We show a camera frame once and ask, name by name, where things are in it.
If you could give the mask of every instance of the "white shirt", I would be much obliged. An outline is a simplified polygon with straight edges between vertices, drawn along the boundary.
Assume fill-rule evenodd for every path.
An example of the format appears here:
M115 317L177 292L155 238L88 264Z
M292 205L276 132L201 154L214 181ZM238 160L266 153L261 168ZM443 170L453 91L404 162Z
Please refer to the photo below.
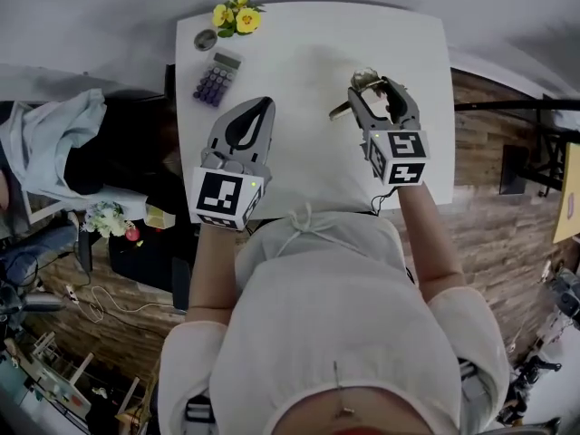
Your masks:
M248 279L229 327L197 322L171 331L159 374L161 433L181 434L187 400L208 389L221 435L270 434L294 404L336 388L334 362L343 387L393 392L433 432L459 432L458 358L478 368L488 393L477 430L485 427L505 400L508 361L483 297L460 287L425 304L390 223L317 218L287 245L296 227L288 220L256 233L264 231L242 254L250 267L237 268Z

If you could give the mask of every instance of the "black and white marker cube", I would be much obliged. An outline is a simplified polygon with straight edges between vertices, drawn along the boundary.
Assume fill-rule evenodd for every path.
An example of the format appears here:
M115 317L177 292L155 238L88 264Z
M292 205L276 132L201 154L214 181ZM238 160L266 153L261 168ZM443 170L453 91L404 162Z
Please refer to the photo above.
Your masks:
M429 146L425 130L378 130L371 132L367 159L374 175L383 184L394 186L420 185Z
M194 168L191 222L242 230L264 195L264 179L218 169Z

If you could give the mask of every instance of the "white flowers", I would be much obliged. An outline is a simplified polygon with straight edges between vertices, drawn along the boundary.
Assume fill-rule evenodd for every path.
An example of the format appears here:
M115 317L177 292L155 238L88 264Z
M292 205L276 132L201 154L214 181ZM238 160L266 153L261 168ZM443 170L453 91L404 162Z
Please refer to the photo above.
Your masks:
M109 238L111 234L122 237L128 228L135 227L126 221L123 211L117 203L102 201L87 209L82 230L87 232L99 231L102 237Z

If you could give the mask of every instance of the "wooden floor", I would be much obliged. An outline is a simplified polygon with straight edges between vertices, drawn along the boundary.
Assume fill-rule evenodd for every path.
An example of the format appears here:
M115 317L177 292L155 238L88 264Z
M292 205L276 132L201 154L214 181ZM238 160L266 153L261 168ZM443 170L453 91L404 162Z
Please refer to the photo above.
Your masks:
M456 103L523 98L510 89L461 72L453 73L453 88ZM554 262L564 259L568 266L574 266L578 249L571 241L557 246L551 243L559 193L540 198L538 187L528 184L526 195L498 194L503 145L531 145L530 126L490 112L457 113L455 120L454 200L440 207L440 212L459 249L467 280L489 301L506 345L522 328L517 349L510 354L514 361L533 342L535 330L552 308L546 291L537 283L544 263L548 258ZM393 210L388 217L401 231L412 267L400 211ZM171 304L170 294L143 292L136 283L114 274L104 240L94 246L93 256L91 286L106 288L121 307ZM65 284L82 285L87 281L72 256L44 269L42 279L47 289L60 293L64 292ZM97 366L93 367L94 372L114 369L130 379L138 376L147 382L159 359L163 338L182 317L173 314L171 308L156 306L137 314L124 314L104 294L98 291L96 294L108 312L97 324L87 316L92 315L88 303L94 303L94 298L91 288L84 287L78 292L82 310L68 304L58 314L30 316L26 325L35 334L55 330L61 350L77 362L87 353L94 353Z

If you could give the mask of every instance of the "white table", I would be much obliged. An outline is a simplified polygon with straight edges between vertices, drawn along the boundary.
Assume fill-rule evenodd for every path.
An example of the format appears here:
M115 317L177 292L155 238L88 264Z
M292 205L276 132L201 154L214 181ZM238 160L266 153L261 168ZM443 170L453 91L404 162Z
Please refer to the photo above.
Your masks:
M365 211L389 188L372 176L352 114L330 122L356 69L370 66L404 84L429 134L425 180L437 204L452 200L455 123L450 61L439 19L392 8L338 2L265 7L254 34L219 39L244 58L218 109L192 98L208 53L193 45L211 14L178 22L176 95L186 190L215 120L245 100L269 96L276 116L267 165L273 180L252 218L281 218L310 201L313 210ZM383 208L396 208L396 196Z

